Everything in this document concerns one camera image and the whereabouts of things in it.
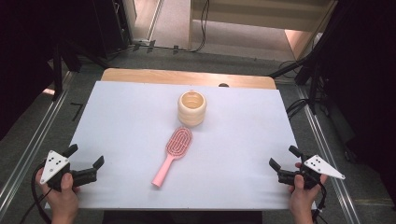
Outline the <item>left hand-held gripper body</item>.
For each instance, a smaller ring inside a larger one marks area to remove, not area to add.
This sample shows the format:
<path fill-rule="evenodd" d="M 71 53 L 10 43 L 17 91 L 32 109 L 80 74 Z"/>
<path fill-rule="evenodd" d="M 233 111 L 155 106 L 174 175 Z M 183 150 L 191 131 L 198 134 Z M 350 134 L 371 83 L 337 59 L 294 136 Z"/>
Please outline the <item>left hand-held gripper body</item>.
<path fill-rule="evenodd" d="M 70 160 L 64 155 L 51 150 L 46 158 L 42 176 L 39 183 L 49 188 L 61 191 L 64 174 L 70 174 L 73 178 L 73 187 L 80 187 L 97 180 L 97 169 L 95 167 L 74 171 L 70 169 Z"/>

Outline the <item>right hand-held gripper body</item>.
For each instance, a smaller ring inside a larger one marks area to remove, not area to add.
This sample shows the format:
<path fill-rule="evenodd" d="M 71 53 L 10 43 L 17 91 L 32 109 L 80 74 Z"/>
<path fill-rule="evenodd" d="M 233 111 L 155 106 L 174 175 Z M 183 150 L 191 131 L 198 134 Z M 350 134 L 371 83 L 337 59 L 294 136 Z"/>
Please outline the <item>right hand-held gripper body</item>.
<path fill-rule="evenodd" d="M 338 179 L 346 178 L 338 170 L 323 160 L 319 155 L 303 155 L 301 159 L 301 167 L 295 172 L 282 170 L 280 166 L 277 166 L 277 176 L 279 183 L 293 186 L 294 177 L 296 175 L 301 175 L 304 178 L 304 189 L 312 189 L 320 183 L 320 178 L 322 175 L 327 175 Z"/>

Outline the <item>pink hairbrush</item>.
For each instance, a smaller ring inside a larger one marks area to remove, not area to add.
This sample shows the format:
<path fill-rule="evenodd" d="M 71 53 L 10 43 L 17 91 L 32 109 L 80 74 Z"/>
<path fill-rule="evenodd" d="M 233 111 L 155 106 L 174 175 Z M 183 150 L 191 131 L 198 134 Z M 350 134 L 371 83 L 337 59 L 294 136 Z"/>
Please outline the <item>pink hairbrush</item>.
<path fill-rule="evenodd" d="M 152 180 L 152 184 L 160 188 L 167 175 L 167 172 L 174 160 L 183 158 L 192 142 L 192 132 L 187 127 L 177 128 L 171 135 L 168 143 L 166 144 L 166 158 L 163 165 Z"/>

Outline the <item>cream ribbed cup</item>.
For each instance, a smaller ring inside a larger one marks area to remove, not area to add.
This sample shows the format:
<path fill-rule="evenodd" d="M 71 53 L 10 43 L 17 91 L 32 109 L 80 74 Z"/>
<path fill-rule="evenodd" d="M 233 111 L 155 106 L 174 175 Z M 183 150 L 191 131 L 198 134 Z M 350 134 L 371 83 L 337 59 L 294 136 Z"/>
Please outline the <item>cream ribbed cup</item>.
<path fill-rule="evenodd" d="M 177 117 L 186 126 L 194 127 L 205 119 L 206 99 L 198 91 L 186 91 L 177 101 Z"/>

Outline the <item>person's left hand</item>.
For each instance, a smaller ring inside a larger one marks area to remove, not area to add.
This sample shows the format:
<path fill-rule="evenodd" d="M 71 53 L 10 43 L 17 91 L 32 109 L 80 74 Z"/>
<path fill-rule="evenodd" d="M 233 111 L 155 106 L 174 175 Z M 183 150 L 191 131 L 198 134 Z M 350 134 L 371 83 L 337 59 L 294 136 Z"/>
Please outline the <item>person's left hand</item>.
<path fill-rule="evenodd" d="M 47 185 L 39 183 L 43 169 L 35 175 L 35 181 L 45 195 L 45 199 L 51 209 L 51 222 L 54 217 L 74 217 L 78 215 L 78 196 L 73 187 L 73 178 L 70 174 L 64 174 L 62 190 L 53 191 Z"/>

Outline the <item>person's right hand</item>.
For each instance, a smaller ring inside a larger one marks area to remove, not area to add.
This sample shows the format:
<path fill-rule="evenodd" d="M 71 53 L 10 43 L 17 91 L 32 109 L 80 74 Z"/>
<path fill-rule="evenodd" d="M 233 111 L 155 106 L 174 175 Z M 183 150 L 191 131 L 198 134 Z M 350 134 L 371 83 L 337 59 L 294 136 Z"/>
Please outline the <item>person's right hand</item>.
<path fill-rule="evenodd" d="M 312 217 L 311 207 L 320 191 L 320 185 L 315 185 L 312 189 L 305 189 L 304 178 L 301 175 L 296 175 L 294 177 L 294 185 L 289 186 L 289 208 L 292 216 Z"/>

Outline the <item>white board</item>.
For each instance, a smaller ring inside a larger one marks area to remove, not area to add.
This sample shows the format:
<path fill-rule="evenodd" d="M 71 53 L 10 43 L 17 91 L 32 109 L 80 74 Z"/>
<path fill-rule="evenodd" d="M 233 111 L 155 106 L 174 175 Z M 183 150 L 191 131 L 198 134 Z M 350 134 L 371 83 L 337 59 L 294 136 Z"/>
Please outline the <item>white board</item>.
<path fill-rule="evenodd" d="M 269 161 L 293 170 L 295 138 L 279 91 L 197 87 L 207 100 L 187 154 L 173 161 L 163 184 L 151 181 L 179 127 L 185 85 L 98 81 L 72 138 L 74 170 L 105 159 L 95 182 L 81 188 L 82 209 L 286 209 L 289 193 Z"/>

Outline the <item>black metal stand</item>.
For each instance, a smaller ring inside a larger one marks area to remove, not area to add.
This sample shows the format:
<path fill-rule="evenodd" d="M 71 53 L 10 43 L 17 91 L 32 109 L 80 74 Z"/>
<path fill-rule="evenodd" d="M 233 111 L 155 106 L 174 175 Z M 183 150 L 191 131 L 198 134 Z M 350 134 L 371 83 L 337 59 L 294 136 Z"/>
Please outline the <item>black metal stand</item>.
<path fill-rule="evenodd" d="M 53 46 L 53 72 L 54 72 L 54 95 L 53 101 L 56 101 L 63 91 L 63 76 L 62 76 L 62 57 L 58 42 L 54 42 Z"/>
<path fill-rule="evenodd" d="M 315 71 L 311 78 L 311 86 L 309 91 L 309 102 L 308 102 L 308 106 L 313 115 L 316 115 L 315 102 L 316 102 L 318 82 L 320 77 L 319 73 L 320 73 L 320 64 L 317 63 L 315 66 Z"/>

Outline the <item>black curtain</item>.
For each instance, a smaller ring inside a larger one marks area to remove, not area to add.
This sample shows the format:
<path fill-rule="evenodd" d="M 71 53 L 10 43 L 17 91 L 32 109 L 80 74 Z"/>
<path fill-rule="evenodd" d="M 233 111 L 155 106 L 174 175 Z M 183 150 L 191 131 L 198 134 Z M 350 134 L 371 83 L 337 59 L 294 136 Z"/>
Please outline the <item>black curtain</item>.
<path fill-rule="evenodd" d="M 396 204 L 396 0 L 338 0 L 319 52 L 324 89 L 353 135 L 349 149 Z"/>

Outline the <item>wooden table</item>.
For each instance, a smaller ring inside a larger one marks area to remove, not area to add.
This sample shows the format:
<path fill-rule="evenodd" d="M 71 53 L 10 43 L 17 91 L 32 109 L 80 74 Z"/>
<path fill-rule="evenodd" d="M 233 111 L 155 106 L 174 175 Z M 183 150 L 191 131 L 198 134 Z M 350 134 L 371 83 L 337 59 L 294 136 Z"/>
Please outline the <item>wooden table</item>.
<path fill-rule="evenodd" d="M 101 80 L 211 87 L 218 87 L 220 83 L 226 83 L 231 88 L 276 89 L 275 81 L 271 77 L 156 69 L 108 68 L 104 71 Z"/>

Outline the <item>black cabinet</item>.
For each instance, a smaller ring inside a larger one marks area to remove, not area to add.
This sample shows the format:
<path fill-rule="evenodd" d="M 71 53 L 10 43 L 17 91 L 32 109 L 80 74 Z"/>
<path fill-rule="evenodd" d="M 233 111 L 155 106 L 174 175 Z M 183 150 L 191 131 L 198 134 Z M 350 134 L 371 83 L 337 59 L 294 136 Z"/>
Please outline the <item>black cabinet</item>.
<path fill-rule="evenodd" d="M 123 0 L 92 0 L 104 49 L 103 56 L 127 49 L 130 29 Z"/>

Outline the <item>beige wooden shelf unit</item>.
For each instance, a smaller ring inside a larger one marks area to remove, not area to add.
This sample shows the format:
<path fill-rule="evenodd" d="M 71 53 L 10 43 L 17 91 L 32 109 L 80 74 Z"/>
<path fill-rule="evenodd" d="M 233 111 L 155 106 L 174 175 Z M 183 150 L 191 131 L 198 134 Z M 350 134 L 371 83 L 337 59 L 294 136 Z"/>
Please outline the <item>beige wooden shelf unit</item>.
<path fill-rule="evenodd" d="M 209 0 L 208 20 L 283 29 L 296 60 L 323 33 L 338 0 Z"/>

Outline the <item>metal floor rail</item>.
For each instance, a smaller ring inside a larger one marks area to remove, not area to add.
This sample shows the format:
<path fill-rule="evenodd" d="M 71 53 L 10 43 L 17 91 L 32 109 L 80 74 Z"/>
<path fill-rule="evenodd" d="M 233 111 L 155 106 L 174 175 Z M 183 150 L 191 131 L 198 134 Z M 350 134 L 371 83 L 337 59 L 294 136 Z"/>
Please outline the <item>metal floor rail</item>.
<path fill-rule="evenodd" d="M 308 127 L 314 136 L 318 154 L 334 168 L 340 165 L 335 160 L 332 147 L 323 132 L 323 127 L 308 105 L 303 109 Z M 326 184 L 327 198 L 325 208 L 319 215 L 320 224 L 362 224 L 362 220 L 354 204 L 345 180 L 329 177 Z"/>
<path fill-rule="evenodd" d="M 0 221 L 56 118 L 75 74 L 68 71 L 62 77 L 64 89 L 55 101 L 50 89 L 44 90 L 0 141 Z"/>

